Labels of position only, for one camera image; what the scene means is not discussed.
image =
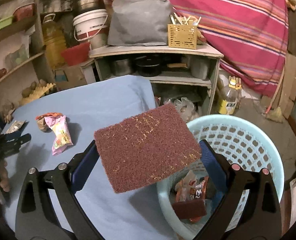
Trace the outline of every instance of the plastic laundry basket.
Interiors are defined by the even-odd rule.
[[[284,188],[281,158],[273,142],[261,129],[244,119],[218,114],[199,117],[189,122],[187,126],[198,142],[206,139],[213,150],[225,156],[230,164],[237,163],[247,171],[260,171],[262,168],[268,168],[280,202]],[[186,240],[192,240],[211,215],[211,200],[205,202],[207,216],[196,224],[179,220],[171,207],[170,189],[188,173],[189,169],[194,171],[197,178],[207,175],[202,162],[198,161],[157,183],[159,203],[164,217],[174,231]],[[237,226],[248,193],[248,190],[243,192],[227,231]]]

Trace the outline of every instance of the screw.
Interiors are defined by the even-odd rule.
[[[58,169],[60,169],[61,171],[62,170],[65,170],[67,168],[67,163],[60,163],[59,165],[58,165]]]
[[[263,168],[263,173],[264,173],[265,175],[268,175],[268,174],[269,174],[269,170],[266,169],[266,168]]]
[[[36,168],[30,168],[28,172],[29,172],[29,174],[34,174],[35,171],[36,171]]]
[[[233,164],[233,165],[231,165],[231,167],[235,171],[239,171],[240,170],[240,166],[238,164]]]

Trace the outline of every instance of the pink snack package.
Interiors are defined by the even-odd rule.
[[[45,117],[45,122],[56,135],[56,140],[52,146],[52,155],[62,153],[67,146],[73,145],[65,115]]]

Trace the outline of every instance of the human hand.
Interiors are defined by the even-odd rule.
[[[10,191],[9,179],[8,179],[8,172],[6,170],[7,162],[0,161],[0,186],[5,192]]]

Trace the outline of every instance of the plastic bottle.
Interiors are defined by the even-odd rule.
[[[229,78],[229,84],[220,93],[218,112],[220,114],[233,114],[239,100],[239,91],[236,89],[236,78]]]
[[[66,40],[59,25],[54,22],[55,14],[50,13],[42,22],[42,35],[46,45],[46,57],[52,69],[65,64],[61,52],[67,49]]]

